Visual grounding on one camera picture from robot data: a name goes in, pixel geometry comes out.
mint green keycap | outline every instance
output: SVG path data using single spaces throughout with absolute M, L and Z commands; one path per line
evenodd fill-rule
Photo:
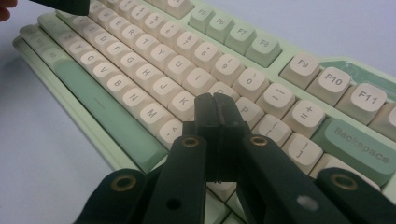
M 202 33 L 206 32 L 206 27 L 215 16 L 215 10 L 208 6 L 197 6 L 191 13 L 189 25 Z
M 231 29 L 233 29 L 234 25 L 235 22 L 233 21 L 233 18 L 219 12 L 212 18 L 207 26 L 206 34 L 220 43 L 224 43 L 225 38 L 230 33 Z
M 256 30 L 246 24 L 236 24 L 225 39 L 224 45 L 245 55 L 251 42 L 256 38 Z
M 246 56 L 251 61 L 263 67 L 268 67 L 281 51 L 282 49 L 276 39 L 269 35 L 258 34 L 247 49 Z
M 396 150 L 340 119 L 327 119 L 312 140 L 379 186 L 396 171 Z
M 76 62 L 59 63 L 54 73 L 144 172 L 167 154 L 165 147 Z

function key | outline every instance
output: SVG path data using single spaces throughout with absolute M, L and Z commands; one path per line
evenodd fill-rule
M 245 55 L 251 42 L 256 38 L 256 30 L 245 24 L 236 24 L 225 40 L 225 45 Z
M 212 7 L 197 6 L 191 13 L 189 25 L 202 33 L 206 33 L 207 25 L 215 14 Z
M 220 43 L 224 43 L 231 29 L 235 26 L 233 18 L 230 16 L 218 13 L 216 14 L 209 23 L 206 29 L 206 34 Z
M 338 68 L 328 67 L 318 76 L 307 91 L 329 105 L 335 105 L 349 87 L 351 76 Z
M 247 49 L 246 57 L 263 67 L 268 67 L 281 51 L 276 39 L 269 35 L 258 34 Z
M 396 142 L 396 103 L 383 105 L 369 127 Z
M 319 72 L 319 60 L 307 53 L 299 53 L 289 62 L 280 76 L 304 89 Z
M 368 83 L 361 83 L 346 91 L 336 108 L 353 119 L 368 124 L 387 100 L 387 94 Z

metal grommet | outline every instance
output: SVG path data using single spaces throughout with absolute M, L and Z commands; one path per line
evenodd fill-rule
M 119 175 L 111 182 L 111 188 L 115 191 L 122 192 L 132 189 L 136 184 L 136 178 L 133 175 Z
M 258 147 L 264 147 L 268 144 L 268 140 L 264 137 L 253 136 L 250 138 L 250 143 Z
M 348 175 L 332 174 L 330 179 L 335 186 L 341 189 L 355 190 L 358 188 L 358 183 L 356 183 L 356 181 Z
M 196 147 L 196 146 L 198 146 L 199 141 L 197 138 L 194 138 L 194 137 L 186 137 L 186 138 L 183 138 L 182 143 L 183 143 L 183 146 L 185 146 L 185 147 Z

black clamp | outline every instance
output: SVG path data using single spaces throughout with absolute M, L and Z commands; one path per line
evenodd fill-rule
M 124 169 L 99 185 L 76 223 L 204 223 L 206 182 L 237 182 L 248 223 L 396 223 L 396 207 L 357 175 L 317 180 L 270 138 L 252 134 L 232 98 L 195 99 L 195 121 L 147 175 Z

keycap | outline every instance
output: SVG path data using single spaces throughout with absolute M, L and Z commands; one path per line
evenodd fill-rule
M 207 182 L 207 187 L 210 188 L 223 202 L 231 197 L 233 192 L 236 190 L 235 182 Z
M 125 74 L 133 78 L 133 74 L 145 63 L 147 63 L 147 61 L 140 57 L 140 55 L 130 51 L 121 57 L 118 66 Z
M 323 150 L 317 144 L 299 133 L 292 134 L 282 149 L 307 175 L 323 154 Z
M 175 56 L 177 56 L 177 54 L 171 48 L 165 44 L 159 44 L 148 55 L 148 61 L 161 71 L 164 71 L 165 67 Z
M 133 80 L 144 90 L 149 91 L 158 79 L 164 77 L 163 72 L 150 63 L 146 63 L 136 70 Z
M 274 140 L 278 146 L 282 146 L 291 135 L 291 128 L 282 120 L 267 114 L 253 129 L 253 133 L 267 136 Z
M 241 113 L 242 119 L 247 122 L 250 129 L 264 116 L 262 109 L 251 102 L 248 98 L 241 97 L 236 101 L 236 106 Z
M 168 106 L 181 91 L 181 87 L 174 80 L 169 77 L 161 77 L 153 83 L 149 92 L 162 105 Z
M 135 117 L 139 118 L 140 111 L 154 99 L 141 88 L 132 88 L 122 96 L 122 104 Z
M 295 132 L 309 138 L 317 130 L 324 117 L 324 111 L 318 105 L 307 100 L 300 100 L 282 120 Z
M 146 105 L 141 111 L 139 120 L 151 132 L 156 135 L 161 127 L 173 116 L 163 106 L 154 102 Z
M 210 72 L 215 62 L 221 56 L 219 48 L 212 43 L 202 43 L 192 55 L 192 62 Z
M 396 141 L 396 103 L 383 105 L 369 127 Z
M 118 3 L 117 12 L 129 20 L 131 18 L 131 12 L 136 6 L 137 2 L 135 0 L 122 0 Z
M 376 86 L 361 83 L 347 90 L 335 106 L 363 124 L 368 124 L 387 100 L 387 94 Z
M 244 23 L 237 23 L 225 39 L 224 45 L 245 55 L 256 36 L 254 28 Z
M 168 21 L 160 30 L 158 34 L 158 40 L 161 43 L 173 48 L 175 45 L 175 40 L 183 33 L 180 25 L 174 21 Z
M 108 82 L 107 82 L 107 89 L 108 91 L 116 98 L 116 99 L 121 99 L 122 95 L 129 89 L 136 87 L 136 84 L 132 82 L 131 79 L 129 79 L 127 76 L 124 74 L 118 74 L 112 77 Z
M 151 13 L 145 20 L 145 25 L 143 26 L 143 30 L 146 31 L 146 33 L 158 37 L 159 30 L 165 23 L 165 18 L 163 15 L 153 12 Z
M 181 121 L 189 121 L 194 117 L 194 99 L 195 96 L 188 91 L 181 91 L 168 105 L 169 111 Z
M 335 105 L 349 87 L 351 76 L 337 68 L 326 68 L 306 89 L 329 105 Z
M 235 81 L 233 89 L 241 96 L 245 96 L 250 101 L 256 102 L 269 85 L 270 82 L 265 74 L 249 67 Z
M 236 192 L 231 196 L 231 198 L 227 201 L 227 205 L 233 209 L 233 211 L 240 216 L 245 222 L 247 222 L 247 217 L 245 216 L 244 210 L 242 208 L 242 204 L 239 202 L 238 196 Z
M 263 67 L 269 67 L 281 51 L 279 42 L 275 38 L 265 34 L 257 34 L 245 55 L 251 61 Z
M 215 63 L 210 73 L 218 81 L 232 86 L 244 70 L 245 66 L 241 64 L 239 59 L 231 54 L 223 54 Z
M 184 82 L 189 74 L 196 66 L 190 60 L 182 55 L 177 55 L 165 67 L 165 74 L 172 78 L 179 85 Z
M 180 35 L 175 44 L 175 51 L 184 57 L 191 59 L 195 50 L 200 46 L 202 41 L 197 35 L 186 31 Z
M 294 102 L 295 96 L 291 90 L 282 84 L 273 83 L 257 100 L 256 104 L 266 113 L 272 114 L 278 119 L 282 119 Z
M 393 148 L 340 119 L 326 119 L 312 141 L 379 186 L 396 171 Z
M 123 29 L 129 24 L 130 23 L 125 18 L 122 16 L 117 16 L 108 25 L 108 31 L 117 38 L 120 38 Z
M 207 92 L 210 92 L 212 95 L 215 92 L 222 93 L 230 96 L 231 98 L 233 98 L 234 101 L 236 101 L 240 97 L 235 90 L 220 81 L 216 82 Z
M 205 33 L 206 27 L 215 16 L 215 10 L 209 6 L 197 6 L 190 16 L 189 25 L 198 31 Z
M 160 44 L 154 36 L 142 34 L 134 45 L 134 50 L 145 59 L 149 58 L 151 51 Z
M 307 53 L 299 53 L 289 62 L 280 76 L 304 89 L 319 72 L 319 60 Z
M 220 43 L 224 43 L 234 26 L 233 18 L 223 13 L 217 13 L 207 26 L 206 34 Z
M 178 119 L 170 119 L 166 122 L 157 134 L 158 140 L 166 146 L 167 149 L 171 149 L 175 139 L 182 134 L 182 123 Z
M 143 27 L 143 24 L 150 12 L 151 11 L 149 8 L 145 5 L 137 5 L 131 12 L 131 23 L 137 25 L 138 27 Z
M 139 27 L 130 24 L 126 28 L 123 29 L 120 39 L 126 45 L 128 45 L 131 49 L 134 49 L 134 45 L 136 40 L 143 34 L 143 30 Z
M 166 12 L 177 19 L 183 18 L 194 8 L 190 0 L 168 0 Z
M 184 79 L 183 88 L 198 96 L 207 92 L 214 84 L 216 79 L 202 68 L 194 68 Z

